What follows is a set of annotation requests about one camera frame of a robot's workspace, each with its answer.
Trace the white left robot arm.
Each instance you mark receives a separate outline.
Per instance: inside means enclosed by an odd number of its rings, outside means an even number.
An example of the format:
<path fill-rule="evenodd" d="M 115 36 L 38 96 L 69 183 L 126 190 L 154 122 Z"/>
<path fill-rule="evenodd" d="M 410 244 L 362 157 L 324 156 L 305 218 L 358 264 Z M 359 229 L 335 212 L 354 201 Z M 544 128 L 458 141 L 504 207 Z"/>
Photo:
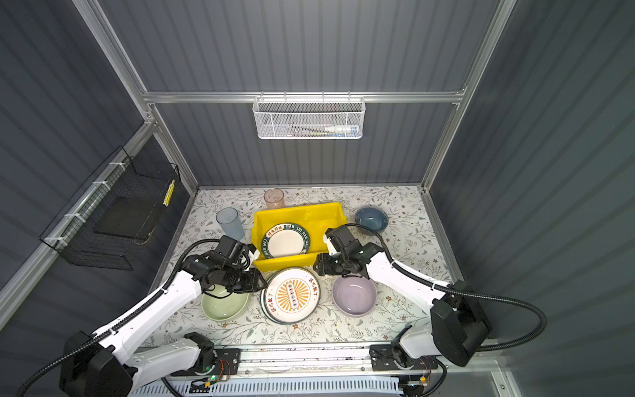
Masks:
<path fill-rule="evenodd" d="M 92 334 L 78 332 L 64 346 L 60 389 L 69 396 L 127 396 L 175 372 L 228 372 L 214 344 L 189 332 L 164 347 L 138 348 L 173 313 L 201 295 L 251 294 L 265 285 L 252 244 L 228 236 L 199 240 L 179 257 L 168 280 L 129 311 Z"/>

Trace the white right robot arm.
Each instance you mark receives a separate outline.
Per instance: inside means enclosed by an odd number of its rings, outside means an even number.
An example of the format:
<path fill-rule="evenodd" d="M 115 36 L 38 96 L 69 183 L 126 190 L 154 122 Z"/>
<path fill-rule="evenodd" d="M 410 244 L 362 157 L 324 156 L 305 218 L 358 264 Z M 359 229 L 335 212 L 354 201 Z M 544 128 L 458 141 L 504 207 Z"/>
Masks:
<path fill-rule="evenodd" d="M 422 357 L 445 357 L 466 366 L 491 331 L 471 288 L 425 276 L 395 260 L 384 242 L 361 244 L 347 224 L 329 228 L 323 235 L 327 252 L 317 256 L 314 271 L 321 276 L 359 276 L 387 286 L 428 312 L 431 329 L 406 327 L 391 343 L 396 365 L 411 367 Z"/>

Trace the pink plastic cup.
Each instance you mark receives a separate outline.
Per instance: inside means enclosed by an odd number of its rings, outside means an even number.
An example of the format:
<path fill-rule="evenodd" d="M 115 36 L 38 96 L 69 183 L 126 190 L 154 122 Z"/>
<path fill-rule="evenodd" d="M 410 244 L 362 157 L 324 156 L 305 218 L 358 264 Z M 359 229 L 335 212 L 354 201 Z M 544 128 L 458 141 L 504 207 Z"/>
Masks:
<path fill-rule="evenodd" d="M 284 208 L 284 191 L 278 188 L 266 190 L 263 199 L 268 209 Z"/>

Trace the teal rimmed white plate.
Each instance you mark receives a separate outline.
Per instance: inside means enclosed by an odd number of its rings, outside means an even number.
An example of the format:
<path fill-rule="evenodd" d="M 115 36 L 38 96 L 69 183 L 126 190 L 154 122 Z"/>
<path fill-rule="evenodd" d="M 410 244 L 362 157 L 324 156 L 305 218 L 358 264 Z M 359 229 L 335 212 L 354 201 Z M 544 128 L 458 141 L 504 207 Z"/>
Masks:
<path fill-rule="evenodd" d="M 280 223 L 268 230 L 261 241 L 266 259 L 298 256 L 309 252 L 309 232 L 297 223 Z"/>

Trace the yellow plastic bin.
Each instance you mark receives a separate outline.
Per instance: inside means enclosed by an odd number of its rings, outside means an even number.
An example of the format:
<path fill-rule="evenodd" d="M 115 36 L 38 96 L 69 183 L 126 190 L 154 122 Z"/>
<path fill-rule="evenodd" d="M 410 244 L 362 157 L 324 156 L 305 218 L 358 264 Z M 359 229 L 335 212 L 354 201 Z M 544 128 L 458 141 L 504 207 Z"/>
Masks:
<path fill-rule="evenodd" d="M 255 260 L 255 266 L 263 272 L 279 271 L 290 267 L 306 267 L 314 264 L 320 253 L 327 252 L 323 235 L 329 228 L 337 228 L 347 222 L 340 203 L 281 208 L 260 211 L 255 215 L 251 230 L 251 243 L 259 249 L 261 255 Z M 309 252 L 298 256 L 266 259 L 261 252 L 261 241 L 266 232 L 280 223 L 297 223 L 310 235 Z"/>

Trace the orange sunburst plate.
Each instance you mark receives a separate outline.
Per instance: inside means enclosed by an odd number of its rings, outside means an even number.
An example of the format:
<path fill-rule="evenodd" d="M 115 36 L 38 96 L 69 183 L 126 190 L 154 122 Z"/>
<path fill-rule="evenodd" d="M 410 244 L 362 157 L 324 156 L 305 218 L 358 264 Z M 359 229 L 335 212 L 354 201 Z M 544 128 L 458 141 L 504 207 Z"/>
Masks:
<path fill-rule="evenodd" d="M 317 309 L 321 286 L 312 271 L 294 267 L 278 271 L 261 292 L 264 314 L 277 324 L 303 322 Z"/>

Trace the white tube in basket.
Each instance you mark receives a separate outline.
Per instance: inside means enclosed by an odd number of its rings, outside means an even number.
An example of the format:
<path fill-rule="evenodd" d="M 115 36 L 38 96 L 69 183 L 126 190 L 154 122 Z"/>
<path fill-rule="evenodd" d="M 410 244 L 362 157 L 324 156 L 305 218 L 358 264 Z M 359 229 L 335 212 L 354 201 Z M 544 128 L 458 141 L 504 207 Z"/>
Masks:
<path fill-rule="evenodd" d="M 339 137 L 357 137 L 359 127 L 357 125 L 335 125 L 325 127 L 324 131 Z"/>

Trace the lavender bowl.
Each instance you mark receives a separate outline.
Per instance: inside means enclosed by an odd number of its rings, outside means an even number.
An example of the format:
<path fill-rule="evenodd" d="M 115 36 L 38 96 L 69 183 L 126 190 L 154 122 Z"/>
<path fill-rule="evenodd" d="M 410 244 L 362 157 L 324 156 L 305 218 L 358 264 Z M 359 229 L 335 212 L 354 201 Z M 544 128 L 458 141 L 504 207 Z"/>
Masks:
<path fill-rule="evenodd" d="M 351 317 L 362 317 L 375 307 L 377 289 L 375 283 L 364 277 L 339 277 L 332 286 L 335 306 Z"/>

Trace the light green bowl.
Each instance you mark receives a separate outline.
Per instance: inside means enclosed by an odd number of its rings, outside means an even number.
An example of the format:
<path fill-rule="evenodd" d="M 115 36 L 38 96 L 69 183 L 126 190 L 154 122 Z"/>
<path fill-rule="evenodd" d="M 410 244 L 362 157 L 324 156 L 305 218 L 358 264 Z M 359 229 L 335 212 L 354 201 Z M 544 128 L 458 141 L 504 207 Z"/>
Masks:
<path fill-rule="evenodd" d="M 238 316 L 249 302 L 249 294 L 229 293 L 223 287 L 203 295 L 201 307 L 203 314 L 216 322 L 225 322 Z"/>

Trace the frosted blue plastic cup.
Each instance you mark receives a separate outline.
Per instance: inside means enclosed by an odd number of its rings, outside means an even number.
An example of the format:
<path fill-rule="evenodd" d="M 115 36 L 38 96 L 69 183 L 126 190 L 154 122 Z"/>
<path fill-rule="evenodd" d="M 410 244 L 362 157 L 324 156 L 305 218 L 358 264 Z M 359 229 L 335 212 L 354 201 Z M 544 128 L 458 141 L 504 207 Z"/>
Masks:
<path fill-rule="evenodd" d="M 231 207 L 222 208 L 217 213 L 216 220 L 226 236 L 237 241 L 241 241 L 244 238 L 245 232 L 237 209 Z"/>

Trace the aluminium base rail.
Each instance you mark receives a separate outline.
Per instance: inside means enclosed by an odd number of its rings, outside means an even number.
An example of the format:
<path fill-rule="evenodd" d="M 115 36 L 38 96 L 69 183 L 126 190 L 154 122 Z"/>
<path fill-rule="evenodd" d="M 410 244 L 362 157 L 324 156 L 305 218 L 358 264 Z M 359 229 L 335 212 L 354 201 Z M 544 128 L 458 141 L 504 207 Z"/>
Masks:
<path fill-rule="evenodd" d="M 475 357 L 458 367 L 439 357 L 409 369 L 389 362 L 372 342 L 239 345 L 232 374 L 213 382 L 201 375 L 170 376 L 135 396 L 512 396 L 494 357 Z"/>

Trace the dark blue bowl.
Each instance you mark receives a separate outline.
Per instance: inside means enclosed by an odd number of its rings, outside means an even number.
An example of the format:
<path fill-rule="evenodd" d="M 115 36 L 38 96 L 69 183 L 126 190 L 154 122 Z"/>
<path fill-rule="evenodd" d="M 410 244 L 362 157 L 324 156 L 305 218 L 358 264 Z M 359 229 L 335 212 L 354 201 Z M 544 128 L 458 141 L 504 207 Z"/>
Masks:
<path fill-rule="evenodd" d="M 381 208 L 365 206 L 356 211 L 355 223 L 381 233 L 388 227 L 389 218 Z"/>

